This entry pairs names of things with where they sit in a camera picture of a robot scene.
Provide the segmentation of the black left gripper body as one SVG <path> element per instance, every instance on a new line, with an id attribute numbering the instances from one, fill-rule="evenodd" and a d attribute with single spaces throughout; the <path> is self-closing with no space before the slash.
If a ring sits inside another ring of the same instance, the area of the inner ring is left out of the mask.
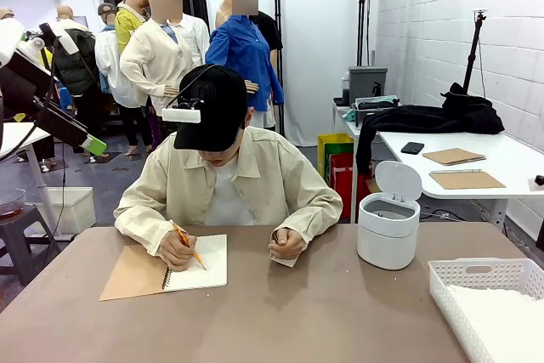
<path id="1" fill-rule="evenodd" d="M 50 79 L 50 71 L 15 51 L 11 60 L 0 68 L 4 104 L 13 113 L 37 116 L 49 91 Z"/>

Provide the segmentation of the orange pencil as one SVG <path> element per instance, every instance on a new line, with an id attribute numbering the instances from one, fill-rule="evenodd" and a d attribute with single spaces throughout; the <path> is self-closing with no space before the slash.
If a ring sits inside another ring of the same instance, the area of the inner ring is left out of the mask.
<path id="1" fill-rule="evenodd" d="M 201 258 L 201 256 L 199 255 L 199 253 L 196 251 L 196 246 L 192 246 L 191 245 L 191 241 L 189 239 L 189 236 L 173 221 L 173 220 L 169 220 L 170 224 L 172 225 L 172 227 L 174 228 L 174 230 L 178 233 L 178 237 L 179 239 L 182 241 L 182 243 L 186 246 L 186 247 L 192 247 L 193 248 L 193 257 L 195 258 L 195 260 L 197 261 L 197 263 L 204 269 L 206 270 L 207 267 L 205 266 L 205 264 L 203 263 L 203 260 Z"/>

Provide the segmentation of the spiral notebook kraft cover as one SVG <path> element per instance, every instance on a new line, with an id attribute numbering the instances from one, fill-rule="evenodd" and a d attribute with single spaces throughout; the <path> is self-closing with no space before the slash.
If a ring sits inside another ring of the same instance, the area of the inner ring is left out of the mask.
<path id="1" fill-rule="evenodd" d="M 150 256 L 142 246 L 125 246 L 99 299 L 109 301 L 226 286 L 227 236 L 201 236 L 196 251 L 202 264 L 191 259 L 186 270 L 172 272 L 160 258 Z"/>

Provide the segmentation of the person's right forearm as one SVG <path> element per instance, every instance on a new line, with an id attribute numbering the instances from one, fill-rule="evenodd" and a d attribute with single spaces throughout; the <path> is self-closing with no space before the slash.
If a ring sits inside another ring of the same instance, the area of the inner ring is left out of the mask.
<path id="1" fill-rule="evenodd" d="M 172 223 L 163 215 L 166 204 L 163 192 L 128 189 L 114 212 L 115 226 L 141 244 L 149 255 L 157 256 L 162 240 L 173 231 Z"/>

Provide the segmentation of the person's left forearm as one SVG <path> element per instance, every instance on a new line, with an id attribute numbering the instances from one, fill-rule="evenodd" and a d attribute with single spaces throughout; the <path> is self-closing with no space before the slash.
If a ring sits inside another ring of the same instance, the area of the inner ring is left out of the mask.
<path id="1" fill-rule="evenodd" d="M 338 193 L 334 192 L 333 190 L 326 189 L 319 193 L 319 195 L 316 197 L 312 198 L 307 205 L 299 208 L 293 214 L 288 216 L 278 227 L 274 229 L 273 233 L 280 228 L 295 230 L 306 241 L 306 250 L 309 243 L 316 236 L 323 234 L 340 219 L 342 210 L 343 202 Z M 270 258 L 276 263 L 289 267 L 292 267 L 300 256 L 299 255 L 296 259 L 292 260 L 278 259 L 271 253 L 270 250 L 269 255 Z"/>

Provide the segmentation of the person's right hand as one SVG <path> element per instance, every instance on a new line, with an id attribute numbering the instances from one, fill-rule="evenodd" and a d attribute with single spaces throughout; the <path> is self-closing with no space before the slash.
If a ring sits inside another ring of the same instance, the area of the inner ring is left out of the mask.
<path id="1" fill-rule="evenodd" d="M 173 272 L 179 272 L 188 268 L 190 260 L 194 257 L 197 237 L 187 235 L 188 244 L 185 245 L 179 233 L 172 230 L 164 235 L 158 248 L 158 256 Z"/>

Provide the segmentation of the person's left hand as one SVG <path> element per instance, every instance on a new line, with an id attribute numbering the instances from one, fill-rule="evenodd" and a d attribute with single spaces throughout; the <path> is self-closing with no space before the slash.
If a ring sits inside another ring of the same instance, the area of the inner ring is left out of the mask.
<path id="1" fill-rule="evenodd" d="M 280 228 L 270 239 L 269 250 L 278 259 L 296 259 L 306 248 L 307 243 L 295 230 Z"/>

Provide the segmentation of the small white table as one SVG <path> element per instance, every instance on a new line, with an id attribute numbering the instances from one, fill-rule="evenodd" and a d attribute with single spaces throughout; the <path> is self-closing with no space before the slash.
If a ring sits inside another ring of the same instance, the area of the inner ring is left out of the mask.
<path id="1" fill-rule="evenodd" d="M 18 150 L 23 149 L 29 159 L 31 174 L 37 187 L 38 195 L 41 199 L 45 218 L 50 231 L 54 234 L 54 239 L 60 242 L 69 242 L 75 236 L 64 235 L 57 231 L 57 219 L 53 214 L 52 203 L 49 198 L 48 188 L 43 180 L 41 168 L 38 164 L 37 156 L 33 143 L 46 139 L 50 134 L 41 128 L 36 128 L 31 122 L 11 122 L 3 125 L 2 142 L 0 143 L 0 156 L 2 161 L 9 158 Z"/>

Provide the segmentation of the mannequin in dark puffer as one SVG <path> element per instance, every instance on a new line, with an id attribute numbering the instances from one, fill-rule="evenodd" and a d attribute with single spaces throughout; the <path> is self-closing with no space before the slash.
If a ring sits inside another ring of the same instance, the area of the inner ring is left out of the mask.
<path id="1" fill-rule="evenodd" d="M 95 37 L 86 26 L 74 20 L 71 7 L 58 6 L 57 15 L 57 26 L 64 29 L 78 47 L 75 54 L 68 54 L 62 46 L 55 52 L 59 79 L 73 97 L 76 119 L 91 135 L 99 137 L 102 127 L 102 93 L 95 60 Z"/>

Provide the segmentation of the white storage crate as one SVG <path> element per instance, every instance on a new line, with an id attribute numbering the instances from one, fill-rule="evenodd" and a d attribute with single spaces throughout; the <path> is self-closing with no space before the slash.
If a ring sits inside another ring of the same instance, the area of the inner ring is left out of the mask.
<path id="1" fill-rule="evenodd" d="M 77 235 L 96 223 L 92 187 L 48 187 L 51 210 L 42 203 L 38 209 L 57 235 Z"/>

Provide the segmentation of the mannequin in white shirt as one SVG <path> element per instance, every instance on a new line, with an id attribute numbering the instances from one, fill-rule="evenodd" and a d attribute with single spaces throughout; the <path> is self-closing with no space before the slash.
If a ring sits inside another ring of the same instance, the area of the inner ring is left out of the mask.
<path id="1" fill-rule="evenodd" d="M 118 106 L 128 141 L 128 149 L 124 156 L 132 156 L 137 153 L 139 143 L 134 125 L 136 109 L 139 105 L 133 97 L 133 90 L 127 78 L 119 69 L 115 28 L 116 7 L 111 3 L 101 3 L 98 6 L 98 15 L 105 24 L 105 28 L 95 35 L 94 46 L 100 88 L 103 94 L 111 94 Z"/>

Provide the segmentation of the clear bowl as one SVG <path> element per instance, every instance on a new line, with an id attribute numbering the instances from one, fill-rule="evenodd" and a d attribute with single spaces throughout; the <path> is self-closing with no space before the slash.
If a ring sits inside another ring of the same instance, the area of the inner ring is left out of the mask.
<path id="1" fill-rule="evenodd" d="M 0 219 L 10 218 L 22 212 L 26 204 L 26 190 L 0 189 Z"/>

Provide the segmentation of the mannequin in cream cardigan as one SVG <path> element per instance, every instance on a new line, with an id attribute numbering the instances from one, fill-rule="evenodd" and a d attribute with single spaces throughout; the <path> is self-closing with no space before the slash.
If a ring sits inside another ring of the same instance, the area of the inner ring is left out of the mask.
<path id="1" fill-rule="evenodd" d="M 206 22 L 183 11 L 183 0 L 148 0 L 151 18 L 131 36 L 120 68 L 158 117 L 179 91 L 182 79 L 204 64 L 210 33 Z"/>

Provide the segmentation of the grey plastic stool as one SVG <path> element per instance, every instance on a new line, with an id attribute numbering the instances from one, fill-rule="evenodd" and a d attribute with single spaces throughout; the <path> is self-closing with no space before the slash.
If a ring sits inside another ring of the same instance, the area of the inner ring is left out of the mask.
<path id="1" fill-rule="evenodd" d="M 26 230 L 40 224 L 44 234 L 29 236 Z M 50 259 L 61 252 L 53 233 L 35 205 L 25 204 L 14 215 L 0 218 L 0 260 L 9 257 L 11 265 L 0 265 L 0 275 L 16 275 L 28 285 Z"/>

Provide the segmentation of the mannequin in yellow jacket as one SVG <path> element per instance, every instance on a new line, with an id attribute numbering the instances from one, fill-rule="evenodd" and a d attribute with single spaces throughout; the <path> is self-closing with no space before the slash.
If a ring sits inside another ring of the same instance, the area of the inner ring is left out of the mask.
<path id="1" fill-rule="evenodd" d="M 121 0 L 117 5 L 115 29 L 119 54 L 133 35 L 148 19 L 149 0 Z"/>

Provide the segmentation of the black cap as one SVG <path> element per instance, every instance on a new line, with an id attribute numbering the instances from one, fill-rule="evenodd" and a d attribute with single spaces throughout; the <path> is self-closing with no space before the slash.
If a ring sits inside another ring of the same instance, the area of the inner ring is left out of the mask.
<path id="1" fill-rule="evenodd" d="M 245 127 L 248 109 L 246 90 L 241 75 L 228 67 L 205 64 L 191 70 L 184 76 L 178 96 L 173 101 L 181 98 L 202 99 L 201 122 L 178 122 L 174 147 L 177 150 L 206 152 L 229 149 L 238 131 Z"/>

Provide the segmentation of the beige shirt torso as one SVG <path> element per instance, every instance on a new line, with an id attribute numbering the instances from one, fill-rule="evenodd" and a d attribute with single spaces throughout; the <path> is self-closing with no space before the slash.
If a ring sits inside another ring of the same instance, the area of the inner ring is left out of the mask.
<path id="1" fill-rule="evenodd" d="M 319 193 L 333 190 L 278 133 L 248 127 L 229 150 L 215 153 L 177 150 L 175 137 L 171 134 L 148 156 L 127 190 L 163 192 L 165 219 L 187 235 L 196 226 L 275 229 Z"/>

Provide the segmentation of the mannequin in blue shirt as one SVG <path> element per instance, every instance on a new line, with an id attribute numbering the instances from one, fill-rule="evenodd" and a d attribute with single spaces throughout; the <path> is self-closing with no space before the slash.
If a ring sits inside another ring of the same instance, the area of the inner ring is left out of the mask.
<path id="1" fill-rule="evenodd" d="M 205 61 L 241 75 L 248 104 L 254 109 L 251 125 L 270 130 L 275 127 L 274 107 L 284 104 L 284 92 L 270 59 L 269 45 L 250 20 L 258 12 L 258 0 L 231 3 L 230 16 L 211 35 Z"/>

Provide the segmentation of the mannequin in black shirt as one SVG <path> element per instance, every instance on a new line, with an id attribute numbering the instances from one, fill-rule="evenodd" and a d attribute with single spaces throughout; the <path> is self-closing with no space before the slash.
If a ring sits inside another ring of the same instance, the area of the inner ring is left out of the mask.
<path id="1" fill-rule="evenodd" d="M 232 15 L 232 1 L 223 0 L 216 13 L 215 28 L 218 29 Z M 262 11 L 258 15 L 249 17 L 250 21 L 261 31 L 264 39 L 269 45 L 270 58 L 275 60 L 277 51 L 283 48 L 281 36 L 278 33 L 275 20 Z"/>

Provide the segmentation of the black light stand pole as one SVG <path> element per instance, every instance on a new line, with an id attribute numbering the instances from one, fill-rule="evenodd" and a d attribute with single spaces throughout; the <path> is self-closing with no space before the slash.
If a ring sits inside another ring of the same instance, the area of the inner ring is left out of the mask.
<path id="1" fill-rule="evenodd" d="M 281 30 L 281 0 L 275 0 L 275 23 L 279 35 L 282 35 Z M 282 60 L 282 50 L 277 51 L 277 76 L 280 82 L 280 85 L 283 85 L 283 60 Z M 285 135 L 285 109 L 284 105 L 278 106 L 279 114 L 279 133 Z"/>

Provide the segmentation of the yellow shopping bag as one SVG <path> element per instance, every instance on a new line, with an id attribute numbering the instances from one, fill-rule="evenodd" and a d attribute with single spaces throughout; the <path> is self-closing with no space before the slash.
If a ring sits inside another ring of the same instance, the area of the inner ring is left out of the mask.
<path id="1" fill-rule="evenodd" d="M 330 184 L 331 156 L 349 154 L 348 165 L 351 167 L 354 154 L 354 139 L 346 133 L 323 133 L 317 139 L 317 169 L 327 184 Z"/>

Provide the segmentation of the red shopping bag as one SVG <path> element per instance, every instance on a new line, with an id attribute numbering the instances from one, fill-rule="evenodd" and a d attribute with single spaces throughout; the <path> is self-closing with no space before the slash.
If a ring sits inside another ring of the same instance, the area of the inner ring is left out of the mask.
<path id="1" fill-rule="evenodd" d="M 343 210 L 341 218 L 350 218 L 351 195 L 353 178 L 353 153 L 337 153 L 330 156 L 329 185 L 341 196 Z M 370 195 L 367 181 L 374 176 L 373 165 L 370 163 L 363 173 L 358 175 L 356 202 L 359 203 L 364 197 Z"/>

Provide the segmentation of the grey box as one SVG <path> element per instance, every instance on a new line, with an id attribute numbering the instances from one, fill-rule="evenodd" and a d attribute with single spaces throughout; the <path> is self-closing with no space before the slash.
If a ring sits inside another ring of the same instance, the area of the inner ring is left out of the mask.
<path id="1" fill-rule="evenodd" d="M 376 66 L 352 66 L 348 69 L 349 103 L 357 99 L 384 95 L 387 68 Z"/>

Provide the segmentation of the grey tray with items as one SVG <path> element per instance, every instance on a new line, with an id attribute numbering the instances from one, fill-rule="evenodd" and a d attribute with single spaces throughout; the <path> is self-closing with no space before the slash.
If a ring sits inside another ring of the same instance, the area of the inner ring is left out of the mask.
<path id="1" fill-rule="evenodd" d="M 367 116 L 398 107 L 399 104 L 400 99 L 396 95 L 358 98 L 351 105 L 354 111 L 355 126 L 361 128 Z"/>

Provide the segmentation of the black double stand poles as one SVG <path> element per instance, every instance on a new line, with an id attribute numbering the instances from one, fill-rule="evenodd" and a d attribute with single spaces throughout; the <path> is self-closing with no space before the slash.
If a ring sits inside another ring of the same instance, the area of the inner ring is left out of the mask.
<path id="1" fill-rule="evenodd" d="M 371 0 L 358 0 L 356 65 L 370 64 L 370 14 Z"/>

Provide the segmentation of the white lidded trash bin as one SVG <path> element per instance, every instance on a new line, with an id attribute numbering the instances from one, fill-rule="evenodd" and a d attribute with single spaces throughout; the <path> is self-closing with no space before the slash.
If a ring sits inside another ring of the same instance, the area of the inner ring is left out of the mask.
<path id="1" fill-rule="evenodd" d="M 415 257 L 422 181 L 412 167 L 383 161 L 375 169 L 380 189 L 360 202 L 357 253 L 380 269 L 401 270 Z"/>

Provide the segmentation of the black jacket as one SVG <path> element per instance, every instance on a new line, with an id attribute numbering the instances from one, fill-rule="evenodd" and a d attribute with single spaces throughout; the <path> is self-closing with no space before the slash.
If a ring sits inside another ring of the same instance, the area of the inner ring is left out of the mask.
<path id="1" fill-rule="evenodd" d="M 402 105 L 366 116 L 355 156 L 358 173 L 363 173 L 371 162 L 371 143 L 378 131 L 498 134 L 505 130 L 492 103 L 465 94 L 460 84 L 453 83 L 443 96 L 445 100 L 440 107 Z"/>

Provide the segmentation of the closed kraft notebook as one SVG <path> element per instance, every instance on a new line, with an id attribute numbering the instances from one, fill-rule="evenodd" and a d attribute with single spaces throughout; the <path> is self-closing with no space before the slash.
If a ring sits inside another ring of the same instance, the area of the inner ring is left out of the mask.
<path id="1" fill-rule="evenodd" d="M 446 190 L 505 188 L 503 183 L 481 169 L 433 171 L 429 176 Z"/>
<path id="2" fill-rule="evenodd" d="M 486 159 L 483 154 L 473 153 L 461 148 L 451 148 L 422 154 L 423 157 L 443 166 L 455 166 L 469 162 L 479 162 Z"/>

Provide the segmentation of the white perforated plastic basket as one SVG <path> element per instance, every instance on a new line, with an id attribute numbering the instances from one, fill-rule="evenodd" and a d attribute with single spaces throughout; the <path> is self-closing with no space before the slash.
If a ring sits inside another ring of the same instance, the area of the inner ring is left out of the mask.
<path id="1" fill-rule="evenodd" d="M 468 318 L 448 290 L 514 290 L 537 300 L 544 298 L 544 269 L 528 258 L 458 258 L 428 263 L 430 293 L 457 340 L 473 363 L 495 363 Z"/>

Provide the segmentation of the black tripod white head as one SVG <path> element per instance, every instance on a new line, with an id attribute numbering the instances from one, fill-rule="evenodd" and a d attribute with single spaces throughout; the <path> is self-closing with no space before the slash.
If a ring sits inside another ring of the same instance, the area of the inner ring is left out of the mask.
<path id="1" fill-rule="evenodd" d="M 474 17 L 474 31 L 473 31 L 473 40 L 471 43 L 471 48 L 469 55 L 467 57 L 467 67 L 465 70 L 465 75 L 462 83 L 462 92 L 464 94 L 468 94 L 470 80 L 473 72 L 473 65 L 474 61 L 476 60 L 476 52 L 479 48 L 479 35 L 481 31 L 481 27 L 486 20 L 487 13 L 489 12 L 486 8 L 480 8 L 480 9 L 474 9 L 473 10 L 473 17 Z"/>

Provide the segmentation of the large white desk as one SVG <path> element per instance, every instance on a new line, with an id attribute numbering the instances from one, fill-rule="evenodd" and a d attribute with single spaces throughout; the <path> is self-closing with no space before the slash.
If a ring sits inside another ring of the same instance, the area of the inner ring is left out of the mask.
<path id="1" fill-rule="evenodd" d="M 536 196 L 544 198 L 544 188 L 536 190 L 530 183 L 537 175 L 544 176 L 544 154 L 504 133 L 495 135 L 475 133 L 394 133 L 377 134 L 395 158 L 415 169 L 422 180 L 422 192 L 440 200 L 490 200 L 488 221 L 502 229 L 510 200 Z M 424 144 L 417 155 L 401 153 L 409 142 Z M 422 156 L 423 153 L 461 148 L 483 154 L 479 162 L 443 166 Z M 497 189 L 446 190 L 429 173 L 442 170 L 481 169 L 505 185 Z"/>

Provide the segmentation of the white paper stack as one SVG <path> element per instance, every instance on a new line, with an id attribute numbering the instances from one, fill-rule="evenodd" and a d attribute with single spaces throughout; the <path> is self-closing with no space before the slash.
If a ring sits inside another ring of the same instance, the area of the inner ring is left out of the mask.
<path id="1" fill-rule="evenodd" d="M 544 363 L 544 298 L 504 289 L 448 290 L 495 363 Z"/>

